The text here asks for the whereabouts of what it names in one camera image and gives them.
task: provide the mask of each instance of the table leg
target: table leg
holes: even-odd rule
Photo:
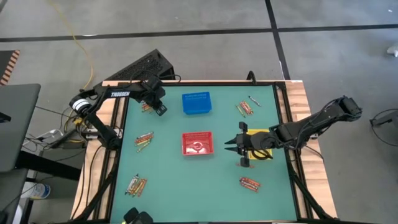
[[[50,159],[45,159],[25,151],[19,153],[16,167],[31,169],[70,180],[79,180],[81,171],[80,169]]]

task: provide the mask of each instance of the concrete floor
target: concrete floor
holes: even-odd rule
[[[269,28],[263,0],[87,0],[54,1],[76,34],[116,34],[175,30]],[[271,1],[278,27],[398,24],[396,1]],[[68,35],[46,1],[10,0],[0,13],[0,37]],[[398,29],[280,33],[290,76],[303,80],[312,111],[347,95],[364,108],[355,123],[339,123],[320,138],[338,216],[358,222],[398,220],[398,149],[378,141],[368,120],[397,107],[398,60],[386,49]],[[84,40],[100,82],[158,48],[184,79],[243,79],[253,70],[260,79],[282,79],[271,33]],[[0,43],[19,49],[10,84],[39,83],[38,101],[55,111],[67,107],[89,75],[81,50],[72,41]],[[35,110],[29,132],[59,127],[60,117]],[[390,142],[396,130],[378,129]],[[76,151],[46,152],[59,159]],[[65,161],[79,167],[82,157]],[[52,199],[35,202],[30,220],[64,222],[70,216],[76,183],[49,179]]]

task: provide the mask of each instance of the desk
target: desk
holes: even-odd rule
[[[206,81],[182,81],[182,83],[201,83],[202,85],[208,84],[208,83],[234,83],[234,85],[242,85],[243,83],[245,84],[250,84],[251,81],[240,81],[240,80],[206,80]],[[287,93],[287,98],[289,100],[289,107],[285,107],[285,100],[283,99],[283,87],[277,90],[277,96],[279,99],[279,104],[280,104],[280,112],[282,114],[282,119],[284,122],[287,121],[289,114],[292,116],[293,121],[297,121],[300,119],[303,119],[307,116],[310,115],[310,109],[308,106],[308,101],[307,101],[307,96],[305,94],[305,89],[304,85],[301,81],[287,81],[287,82],[282,82],[282,81],[257,81],[261,83],[278,83],[281,84],[282,86],[286,87],[286,93]],[[117,85],[117,81],[108,81],[104,82],[104,85]],[[123,117],[123,105],[124,105],[124,100],[121,99],[119,104],[115,104],[114,99],[106,100],[101,109],[97,112],[98,117],[105,123],[105,124],[111,124],[111,120],[113,123],[117,126],[120,126],[121,120],[124,119]],[[96,149],[99,146],[98,141],[91,141],[88,145],[87,148],[87,153],[86,153],[86,158],[85,162],[86,164],[91,164],[93,161],[93,155],[96,151]],[[316,150],[319,149],[319,145],[317,141],[310,141],[308,145]],[[111,152],[109,157],[113,158],[115,155],[114,152]],[[107,157],[105,150],[100,149],[100,152],[97,153],[96,158],[94,158],[93,161],[93,170],[91,172],[91,187],[90,191],[87,192],[87,186],[88,186],[88,178],[85,178],[85,183],[82,182],[82,179],[80,179],[77,192],[76,192],[76,198],[75,198],[75,204],[73,206],[73,211],[76,209],[77,203],[80,198],[81,194],[81,188],[82,185],[84,184],[84,191],[83,191],[83,198],[81,200],[81,204],[78,207],[77,210],[77,215],[81,213],[81,211],[84,209],[85,204],[86,204],[86,197],[88,195],[88,200],[90,201],[92,196],[96,193],[98,190],[100,178],[101,178],[101,171],[105,169],[106,166],[104,166],[104,158]],[[325,209],[327,213],[329,213],[331,216],[336,216],[334,204],[333,204],[333,199],[331,197],[331,192],[330,188],[328,185],[328,180],[325,172],[325,168],[323,165],[322,160],[315,154],[313,154],[310,151],[303,150],[302,151],[302,169],[303,173],[305,175],[305,180],[307,182],[307,187],[309,191],[312,193],[312,195],[316,198],[318,203]],[[110,167],[112,165],[113,160],[110,159],[108,164],[105,164],[108,166],[107,171],[110,170]],[[85,166],[85,170],[82,172],[85,172],[85,176],[88,176],[90,170],[90,166]],[[113,200],[113,194],[109,194],[110,191],[114,191],[112,189],[112,186],[110,187],[111,189],[108,189],[101,201],[100,207],[97,209],[95,212],[94,216],[95,218],[104,218],[104,217],[109,217],[110,211],[107,209],[107,204],[108,204],[108,198],[110,196],[112,202]],[[303,201],[303,197],[300,193],[300,191],[296,188],[297,192],[297,206],[298,209],[300,210],[300,216],[301,217],[309,217],[309,214],[306,213],[305,211],[305,204]]]

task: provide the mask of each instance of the yellow cable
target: yellow cable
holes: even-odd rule
[[[52,0],[47,0],[49,2],[49,4],[56,10],[56,12],[58,13],[58,15],[60,16],[62,22],[65,24],[65,26],[67,27],[70,35],[73,37],[73,40],[75,41],[75,43],[77,44],[77,46],[79,46],[79,48],[82,49],[82,51],[85,53],[86,55],[86,59],[88,61],[88,64],[90,65],[90,78],[88,79],[87,83],[84,85],[83,89],[85,90],[87,88],[87,86],[91,83],[93,77],[94,77],[94,63],[91,59],[91,57],[88,55],[86,49],[79,43],[79,41],[76,39],[75,34],[73,32],[72,26],[69,24],[69,22],[67,21],[67,19],[65,18],[65,16],[63,15],[63,13],[59,10],[59,8],[52,2]],[[76,140],[69,140],[70,142],[83,142],[83,140],[81,141],[76,141]]]

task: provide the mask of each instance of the wooden table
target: wooden table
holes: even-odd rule
[[[182,81],[182,83],[221,83],[221,82],[229,82],[229,83],[249,83],[250,80],[186,80]],[[291,110],[292,120],[298,121],[301,119],[306,118],[307,116],[311,115],[310,107],[308,105],[307,95],[305,93],[304,84],[302,81],[281,81],[281,80],[258,80],[257,82],[266,82],[266,83],[285,83],[286,92],[289,99],[289,106]],[[105,81],[103,85],[117,85],[119,81]],[[282,119],[284,122],[288,121],[286,107],[284,105],[284,100],[282,97],[282,90],[278,89],[278,97],[280,103],[280,110],[282,112]],[[108,99],[106,100],[102,107],[97,111],[97,116],[102,120],[104,124],[110,124],[111,117],[113,113],[115,99]],[[118,113],[116,117],[116,126],[121,125],[122,113],[123,113],[123,104],[124,99],[121,99]],[[85,168],[82,169],[82,172],[85,172],[85,181],[83,183],[82,177],[80,175],[80,181],[76,190],[76,197],[75,203],[73,204],[72,213],[76,210],[78,206],[78,201],[80,199],[80,195],[83,194],[83,197],[80,202],[80,206],[77,208],[77,212],[75,217],[77,217],[86,207],[86,198],[88,194],[88,202],[91,201],[91,198],[98,190],[99,182],[100,182],[100,175],[103,168],[103,161],[105,150],[102,147],[99,152],[97,153],[96,157],[93,161],[93,156],[97,148],[100,146],[99,141],[92,140],[89,142],[87,150],[86,150],[86,157],[85,157]],[[308,146],[320,152],[320,148],[318,145],[318,141],[310,140],[308,142]],[[114,157],[114,152],[111,153],[110,158]],[[291,152],[290,157],[294,159],[294,155]],[[308,151],[306,149],[302,150],[301,155],[302,160],[302,167],[305,174],[305,180],[307,183],[307,188],[317,200],[317,202],[323,207],[323,209],[331,216],[336,217],[336,210],[333,203],[333,199],[330,192],[328,177],[326,176],[325,166],[323,165],[322,159],[316,155],[312,151]],[[88,174],[90,171],[90,164],[93,161],[93,169],[91,171],[91,185],[90,191],[88,192]],[[109,160],[108,164],[108,172],[110,171],[113,164],[113,159]],[[296,187],[297,198],[298,198],[298,207],[300,209],[301,217],[305,218],[308,217],[305,211],[305,204],[303,200],[303,196],[300,190]],[[104,218],[106,213],[106,204],[108,202],[108,195],[109,195],[109,188],[103,195],[101,201],[101,207],[99,210],[99,218]]]

